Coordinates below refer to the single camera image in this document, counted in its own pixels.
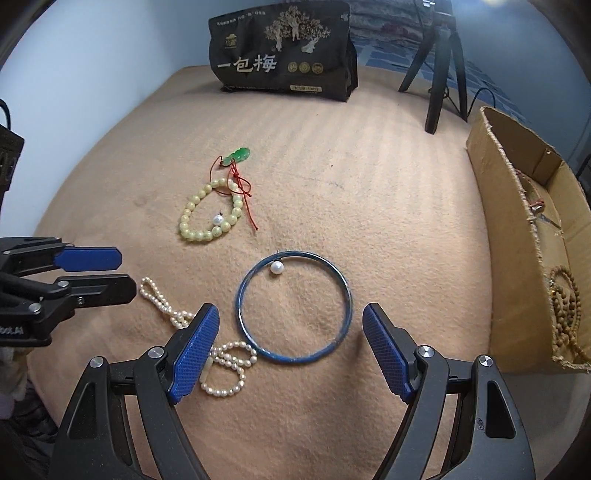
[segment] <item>bead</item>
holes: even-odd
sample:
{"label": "bead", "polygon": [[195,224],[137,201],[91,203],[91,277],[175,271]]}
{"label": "bead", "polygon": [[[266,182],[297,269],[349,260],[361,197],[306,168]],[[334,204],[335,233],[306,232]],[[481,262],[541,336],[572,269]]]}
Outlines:
{"label": "bead", "polygon": [[275,260],[271,264],[271,272],[275,275],[281,275],[283,273],[284,268],[285,267],[283,265],[283,262],[280,262],[279,260]]}

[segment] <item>beaded bracelet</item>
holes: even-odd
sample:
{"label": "beaded bracelet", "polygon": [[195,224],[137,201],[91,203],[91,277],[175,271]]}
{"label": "beaded bracelet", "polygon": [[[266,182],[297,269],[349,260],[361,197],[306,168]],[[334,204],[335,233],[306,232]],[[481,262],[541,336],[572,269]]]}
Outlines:
{"label": "beaded bracelet", "polygon": [[[189,228],[189,219],[191,214],[207,195],[209,195],[213,189],[218,187],[228,187],[228,189],[234,194],[232,195],[233,208],[232,213],[228,217],[224,217],[221,213],[214,216],[212,223],[213,227],[210,230],[192,230]],[[205,186],[193,195],[189,202],[185,205],[185,209],[181,214],[178,229],[181,236],[188,242],[210,242],[214,238],[222,236],[224,233],[228,233],[233,225],[235,225],[238,219],[242,216],[242,207],[244,206],[242,195],[239,193],[239,186],[232,180],[221,178],[212,180],[206,183]]]}

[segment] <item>wooden bead necklace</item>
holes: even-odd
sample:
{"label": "wooden bead necklace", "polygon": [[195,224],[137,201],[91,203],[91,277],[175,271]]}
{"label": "wooden bead necklace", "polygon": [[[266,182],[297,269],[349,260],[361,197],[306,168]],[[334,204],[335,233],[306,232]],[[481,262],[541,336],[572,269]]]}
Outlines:
{"label": "wooden bead necklace", "polygon": [[[558,284],[556,279],[562,277],[569,286],[569,294]],[[591,362],[591,358],[583,352],[577,343],[577,333],[581,322],[581,298],[579,288],[574,282],[573,274],[568,268],[559,266],[550,272],[550,297],[556,316],[554,335],[556,344],[553,345],[554,354],[558,354],[561,346],[568,346],[584,362]]]}

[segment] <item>tripod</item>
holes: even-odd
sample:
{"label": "tripod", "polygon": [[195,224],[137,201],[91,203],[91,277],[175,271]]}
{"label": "tripod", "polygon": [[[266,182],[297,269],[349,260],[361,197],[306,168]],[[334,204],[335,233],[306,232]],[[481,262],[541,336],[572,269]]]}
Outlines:
{"label": "tripod", "polygon": [[456,17],[453,16],[451,0],[439,0],[435,4],[433,23],[423,35],[423,41],[414,56],[413,62],[402,81],[399,92],[406,92],[417,76],[421,65],[435,45],[435,67],[431,96],[429,98],[429,110],[425,120],[425,132],[434,134],[439,123],[439,115],[445,98],[447,86],[447,74],[453,54],[453,63],[456,66],[457,90],[460,97],[460,116],[464,121],[468,120],[468,105],[466,93],[466,68],[462,42],[457,34]]}

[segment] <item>brown cardboard box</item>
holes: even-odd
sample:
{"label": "brown cardboard box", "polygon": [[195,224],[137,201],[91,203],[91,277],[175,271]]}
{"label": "brown cardboard box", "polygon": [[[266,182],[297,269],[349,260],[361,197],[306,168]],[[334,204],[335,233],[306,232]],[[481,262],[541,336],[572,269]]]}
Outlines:
{"label": "brown cardboard box", "polygon": [[[590,372],[568,346],[557,351],[548,275],[570,266],[582,316],[577,342],[591,355],[591,212],[569,166],[526,127],[489,107],[466,143],[484,208],[491,249],[492,323],[489,352],[503,372]],[[518,172],[545,203],[531,213]]]}

